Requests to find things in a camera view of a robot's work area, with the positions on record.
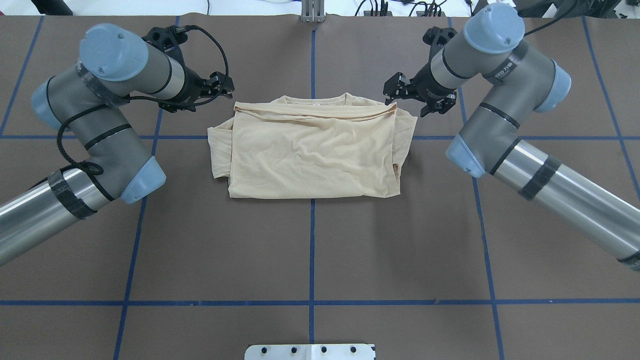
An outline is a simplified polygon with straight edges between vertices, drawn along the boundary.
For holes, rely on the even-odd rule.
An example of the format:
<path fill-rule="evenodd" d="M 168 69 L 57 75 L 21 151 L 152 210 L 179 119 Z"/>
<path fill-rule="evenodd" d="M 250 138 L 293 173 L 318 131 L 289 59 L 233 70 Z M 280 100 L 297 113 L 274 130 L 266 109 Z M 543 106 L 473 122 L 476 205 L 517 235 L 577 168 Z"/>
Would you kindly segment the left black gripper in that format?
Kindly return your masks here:
<path fill-rule="evenodd" d="M 180 45 L 188 40 L 187 32 L 197 29 L 197 26 L 153 27 L 142 37 L 167 57 L 167 80 L 158 91 L 148 95 L 160 109 L 169 113 L 196 112 L 196 107 L 207 105 L 217 97 L 233 98 L 235 88 L 228 75 L 215 71 L 208 79 L 203 79 L 186 66 Z"/>

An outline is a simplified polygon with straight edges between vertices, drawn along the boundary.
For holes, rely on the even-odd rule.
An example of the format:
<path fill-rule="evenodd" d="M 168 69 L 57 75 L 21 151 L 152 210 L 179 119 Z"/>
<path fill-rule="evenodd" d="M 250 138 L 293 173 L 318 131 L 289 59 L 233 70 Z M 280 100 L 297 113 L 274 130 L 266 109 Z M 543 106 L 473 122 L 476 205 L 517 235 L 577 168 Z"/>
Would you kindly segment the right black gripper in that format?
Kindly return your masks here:
<path fill-rule="evenodd" d="M 430 47 L 429 61 L 410 80 L 402 72 L 387 79 L 382 88 L 384 104 L 390 105 L 394 100 L 420 101 L 425 103 L 420 110 L 420 117 L 432 113 L 445 114 L 452 109 L 457 104 L 458 94 L 454 89 L 446 88 L 436 81 L 431 66 L 436 55 L 456 34 L 457 31 L 452 27 L 434 26 L 426 30 L 422 41 Z"/>

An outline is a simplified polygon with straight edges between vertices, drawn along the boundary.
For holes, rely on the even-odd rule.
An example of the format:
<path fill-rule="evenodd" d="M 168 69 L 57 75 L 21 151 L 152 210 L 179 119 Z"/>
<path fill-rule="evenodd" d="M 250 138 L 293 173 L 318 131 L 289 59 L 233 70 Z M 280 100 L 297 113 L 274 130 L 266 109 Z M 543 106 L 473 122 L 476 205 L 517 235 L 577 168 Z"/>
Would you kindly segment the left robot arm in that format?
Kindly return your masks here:
<path fill-rule="evenodd" d="M 121 199 L 132 204 L 166 175 L 121 112 L 134 100 L 170 113 L 232 98 L 229 69 L 200 77 L 180 45 L 198 25 L 154 27 L 139 36 L 112 23 L 87 30 L 73 66 L 32 95 L 37 116 L 56 130 L 67 165 L 1 207 L 1 264 Z"/>

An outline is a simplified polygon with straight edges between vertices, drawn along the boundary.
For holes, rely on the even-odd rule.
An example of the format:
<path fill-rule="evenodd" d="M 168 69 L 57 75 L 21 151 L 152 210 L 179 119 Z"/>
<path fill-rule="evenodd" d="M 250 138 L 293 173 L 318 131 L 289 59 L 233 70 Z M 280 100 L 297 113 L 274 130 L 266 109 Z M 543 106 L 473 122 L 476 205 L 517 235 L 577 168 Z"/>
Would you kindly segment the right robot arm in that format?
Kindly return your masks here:
<path fill-rule="evenodd" d="M 427 63 L 411 79 L 400 72 L 391 76 L 382 91 L 386 104 L 417 100 L 424 103 L 422 117 L 444 114 L 455 105 L 457 89 L 481 75 L 492 87 L 446 157 L 474 178 L 494 176 L 638 272 L 638 208 L 518 135 L 532 113 L 551 111 L 566 98 L 572 80 L 526 40 L 517 10 L 494 2 L 460 32 L 433 27 L 422 39 L 430 47 Z"/>

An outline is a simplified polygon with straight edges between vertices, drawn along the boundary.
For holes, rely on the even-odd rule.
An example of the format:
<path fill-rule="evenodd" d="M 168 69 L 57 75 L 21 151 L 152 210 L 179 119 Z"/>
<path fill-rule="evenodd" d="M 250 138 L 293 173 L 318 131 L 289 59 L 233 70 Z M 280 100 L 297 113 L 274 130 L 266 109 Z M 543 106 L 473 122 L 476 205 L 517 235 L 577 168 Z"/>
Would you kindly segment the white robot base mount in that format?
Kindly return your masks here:
<path fill-rule="evenodd" d="M 375 360 L 373 344 L 254 344 L 247 347 L 245 360 Z"/>

